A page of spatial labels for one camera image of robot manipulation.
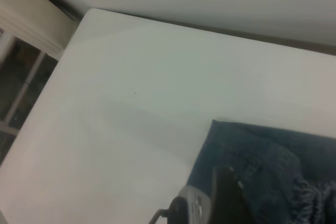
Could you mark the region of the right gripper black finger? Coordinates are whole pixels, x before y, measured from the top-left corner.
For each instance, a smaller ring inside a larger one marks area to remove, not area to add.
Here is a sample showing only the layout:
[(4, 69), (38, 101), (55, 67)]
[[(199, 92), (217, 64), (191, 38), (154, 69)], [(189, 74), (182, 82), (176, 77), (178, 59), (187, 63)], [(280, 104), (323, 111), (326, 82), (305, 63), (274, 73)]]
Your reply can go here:
[(210, 223), (252, 223), (243, 187), (233, 169), (214, 169), (211, 201)]

